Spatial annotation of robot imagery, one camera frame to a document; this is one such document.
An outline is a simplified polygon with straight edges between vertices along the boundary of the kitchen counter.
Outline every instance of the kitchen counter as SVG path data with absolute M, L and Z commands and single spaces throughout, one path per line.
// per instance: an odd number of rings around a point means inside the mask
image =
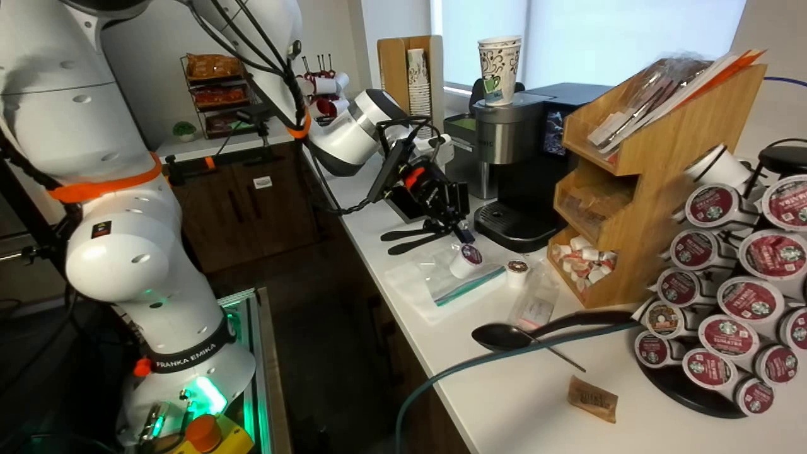
M 327 177 L 343 206 L 355 205 L 371 186 L 380 156 L 372 156 L 355 177 Z M 507 277 L 430 306 L 429 287 L 418 281 L 418 257 L 452 249 L 443 238 L 429 248 L 390 257 L 380 234 L 405 226 L 382 201 L 343 216 L 343 224 L 365 262 L 377 292 L 394 313 L 420 368 L 433 375 L 453 362 L 487 354 L 472 340 L 472 330 L 488 320 L 503 320 L 513 306 Z M 518 257 L 491 248 L 498 260 Z M 522 260 L 540 265 L 542 253 Z M 554 315 L 580 311 L 580 302 L 559 287 Z M 682 454 L 682 451 L 776 451 L 800 454 L 807 446 L 807 371 L 793 383 L 776 388 L 776 404 L 757 418 L 716 418 L 691 412 L 660 394 L 634 366 L 627 332 L 559 346 L 585 373 L 546 350 L 535 350 L 479 368 L 460 371 L 435 383 L 465 446 L 479 454 Z M 616 424 L 594 418 L 566 404 L 570 379 L 576 375 L 617 395 Z

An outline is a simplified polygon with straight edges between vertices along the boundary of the window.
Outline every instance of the window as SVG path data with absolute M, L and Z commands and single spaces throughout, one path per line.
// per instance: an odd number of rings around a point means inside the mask
M 445 85 L 479 79 L 476 40 L 522 35 L 526 88 L 616 85 L 663 56 L 728 52 L 745 0 L 430 0 Z

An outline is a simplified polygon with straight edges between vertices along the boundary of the black spoon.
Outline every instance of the black spoon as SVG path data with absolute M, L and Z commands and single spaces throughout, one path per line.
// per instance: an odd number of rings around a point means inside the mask
M 638 325 L 631 311 L 581 311 L 581 313 L 554 318 L 546 325 L 540 325 L 535 330 L 522 330 L 511 323 L 487 323 L 487 325 L 479 325 L 472 336 L 476 342 L 481 342 L 488 350 L 517 350 L 546 332 L 554 332 L 570 325 L 622 325 L 622 323 Z

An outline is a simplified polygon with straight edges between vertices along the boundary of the wooden shelf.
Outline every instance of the wooden shelf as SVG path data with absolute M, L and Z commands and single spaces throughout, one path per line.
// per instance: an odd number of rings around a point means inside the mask
M 619 106 L 638 75 L 566 115 L 563 143 L 576 156 L 576 167 L 558 185 L 554 212 L 566 220 L 570 230 L 551 238 L 550 245 L 581 234 L 594 249 L 617 255 L 605 281 L 590 287 L 566 281 L 581 306 L 646 301 L 647 286 L 663 268 L 658 255 L 679 233 L 674 212 L 692 188 L 682 173 L 685 167 L 716 143 L 735 148 L 763 70 L 763 65 L 744 67 L 642 127 L 608 156 L 587 141 L 587 133 Z

